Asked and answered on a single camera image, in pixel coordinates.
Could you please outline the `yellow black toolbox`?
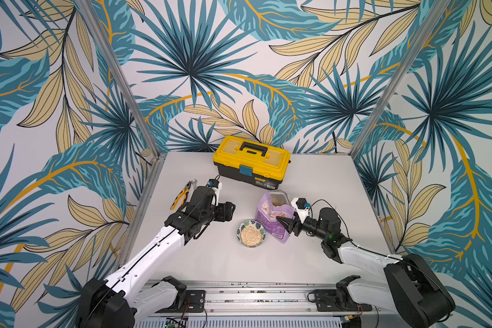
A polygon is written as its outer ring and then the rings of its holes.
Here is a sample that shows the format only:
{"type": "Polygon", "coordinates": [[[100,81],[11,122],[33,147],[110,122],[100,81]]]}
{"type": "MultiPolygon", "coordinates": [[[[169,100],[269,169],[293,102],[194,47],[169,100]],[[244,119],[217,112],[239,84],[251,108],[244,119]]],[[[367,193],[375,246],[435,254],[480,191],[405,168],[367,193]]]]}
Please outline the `yellow black toolbox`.
{"type": "Polygon", "coordinates": [[[240,137],[227,136],[213,155],[220,176],[276,190],[291,163],[291,153],[240,137]]]}

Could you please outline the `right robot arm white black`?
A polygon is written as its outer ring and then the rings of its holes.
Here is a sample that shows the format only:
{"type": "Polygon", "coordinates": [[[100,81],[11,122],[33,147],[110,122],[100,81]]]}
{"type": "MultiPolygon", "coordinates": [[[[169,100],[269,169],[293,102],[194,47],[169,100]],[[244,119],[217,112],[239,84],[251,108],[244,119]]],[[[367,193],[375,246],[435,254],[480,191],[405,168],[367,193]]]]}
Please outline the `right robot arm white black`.
{"type": "Polygon", "coordinates": [[[455,311],[450,296],[425,260],[416,254],[404,257],[381,254],[356,244],[343,218],[332,207],[321,209],[317,219],[308,208],[296,209],[291,218],[277,217],[284,229],[295,236],[304,233],[321,241],[330,260],[370,273],[363,281],[351,275],[336,284],[333,302],[341,310],[367,304],[398,314],[410,327],[430,327],[450,318],[455,311]]]}

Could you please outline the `yellow black pliers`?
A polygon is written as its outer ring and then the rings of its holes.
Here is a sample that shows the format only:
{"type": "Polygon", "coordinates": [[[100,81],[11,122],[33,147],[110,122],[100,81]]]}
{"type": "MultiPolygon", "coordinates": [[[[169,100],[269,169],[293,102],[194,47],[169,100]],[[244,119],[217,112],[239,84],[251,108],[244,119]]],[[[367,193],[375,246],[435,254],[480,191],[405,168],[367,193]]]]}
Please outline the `yellow black pliers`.
{"type": "Polygon", "coordinates": [[[175,200],[172,203],[172,206],[170,206],[171,210],[176,209],[178,206],[184,205],[187,200],[187,196],[189,195],[192,184],[193,182],[191,180],[187,182],[180,193],[176,196],[175,200]]]}

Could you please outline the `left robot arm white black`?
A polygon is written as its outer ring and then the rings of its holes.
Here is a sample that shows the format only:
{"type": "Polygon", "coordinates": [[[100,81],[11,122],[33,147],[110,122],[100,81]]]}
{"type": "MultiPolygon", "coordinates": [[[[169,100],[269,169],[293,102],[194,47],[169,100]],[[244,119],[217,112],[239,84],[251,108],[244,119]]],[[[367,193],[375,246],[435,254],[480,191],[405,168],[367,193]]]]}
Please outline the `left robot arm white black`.
{"type": "Polygon", "coordinates": [[[160,310],[180,309],[187,287],[179,280],[167,276],[148,289],[144,285],[169,257],[199,239],[212,222],[232,219],[236,206],[219,202],[221,189],[217,179],[197,187],[136,256],[104,280],[91,279],[81,292],[75,327],[134,327],[160,310]]]}

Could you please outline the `purple oats bag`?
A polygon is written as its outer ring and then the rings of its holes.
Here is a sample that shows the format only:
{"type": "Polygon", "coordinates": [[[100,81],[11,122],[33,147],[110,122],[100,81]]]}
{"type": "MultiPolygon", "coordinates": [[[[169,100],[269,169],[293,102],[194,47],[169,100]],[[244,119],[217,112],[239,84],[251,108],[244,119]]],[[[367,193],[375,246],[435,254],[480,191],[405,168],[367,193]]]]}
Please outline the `purple oats bag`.
{"type": "Polygon", "coordinates": [[[285,243],[290,236],[280,234],[280,226],[276,217],[293,218],[294,208],[288,198],[288,194],[280,189],[267,191],[262,196],[257,206],[255,220],[260,222],[267,234],[273,236],[280,243],[285,243]]]}

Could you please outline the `oats in bowl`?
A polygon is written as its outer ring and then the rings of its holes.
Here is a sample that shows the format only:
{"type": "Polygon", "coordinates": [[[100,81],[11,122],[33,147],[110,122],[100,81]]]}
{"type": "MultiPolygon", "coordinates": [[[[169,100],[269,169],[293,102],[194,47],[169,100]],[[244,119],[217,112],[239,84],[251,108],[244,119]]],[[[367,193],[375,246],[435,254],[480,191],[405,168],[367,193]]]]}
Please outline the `oats in bowl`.
{"type": "Polygon", "coordinates": [[[262,234],[254,227],[246,227],[241,232],[241,242],[247,247],[257,247],[262,243],[262,234]]]}

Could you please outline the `green leaf pattern bowl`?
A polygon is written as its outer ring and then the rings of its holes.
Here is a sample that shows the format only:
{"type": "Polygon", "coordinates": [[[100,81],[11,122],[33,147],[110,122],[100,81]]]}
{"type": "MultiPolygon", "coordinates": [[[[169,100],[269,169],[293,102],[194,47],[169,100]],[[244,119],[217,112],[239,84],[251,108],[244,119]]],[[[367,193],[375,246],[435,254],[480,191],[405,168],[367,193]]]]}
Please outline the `green leaf pattern bowl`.
{"type": "Polygon", "coordinates": [[[239,225],[236,236],[243,246],[255,248],[263,244],[266,239],[266,232],[260,222],[247,220],[239,225]]]}

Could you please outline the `aluminium rail frame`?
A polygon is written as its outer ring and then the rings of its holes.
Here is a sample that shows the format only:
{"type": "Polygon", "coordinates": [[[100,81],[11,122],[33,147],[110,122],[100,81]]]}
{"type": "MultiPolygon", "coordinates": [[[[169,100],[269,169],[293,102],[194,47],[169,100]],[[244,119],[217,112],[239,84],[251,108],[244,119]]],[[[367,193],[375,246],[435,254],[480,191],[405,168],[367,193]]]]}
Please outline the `aluminium rail frame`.
{"type": "MultiPolygon", "coordinates": [[[[203,284],[194,290],[206,291],[202,315],[246,315],[246,316],[296,316],[319,314],[314,303],[306,296],[314,290],[335,289],[336,285],[306,284],[203,284]]],[[[394,313],[381,307],[372,306],[374,314],[378,309],[394,313]]],[[[357,314],[356,312],[335,312],[337,315],[357,314]]]]}

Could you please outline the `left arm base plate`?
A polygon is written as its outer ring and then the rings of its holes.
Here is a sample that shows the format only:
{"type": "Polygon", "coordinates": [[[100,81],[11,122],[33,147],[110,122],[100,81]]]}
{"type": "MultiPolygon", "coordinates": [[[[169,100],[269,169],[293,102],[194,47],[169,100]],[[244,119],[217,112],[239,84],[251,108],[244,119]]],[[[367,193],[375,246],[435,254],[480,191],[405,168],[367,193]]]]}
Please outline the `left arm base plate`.
{"type": "Polygon", "coordinates": [[[206,291],[188,290],[177,297],[172,306],[158,311],[157,314],[203,313],[205,300],[206,291]]]}

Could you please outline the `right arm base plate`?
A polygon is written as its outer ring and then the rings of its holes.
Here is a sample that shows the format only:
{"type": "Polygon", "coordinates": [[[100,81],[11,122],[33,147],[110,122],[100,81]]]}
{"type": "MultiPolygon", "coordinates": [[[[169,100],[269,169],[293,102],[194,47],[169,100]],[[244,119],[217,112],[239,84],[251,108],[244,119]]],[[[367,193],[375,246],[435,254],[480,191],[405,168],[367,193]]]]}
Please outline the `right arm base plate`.
{"type": "Polygon", "coordinates": [[[314,303],[318,312],[371,312],[373,307],[365,303],[356,303],[346,292],[337,289],[314,290],[306,296],[314,303]]]}

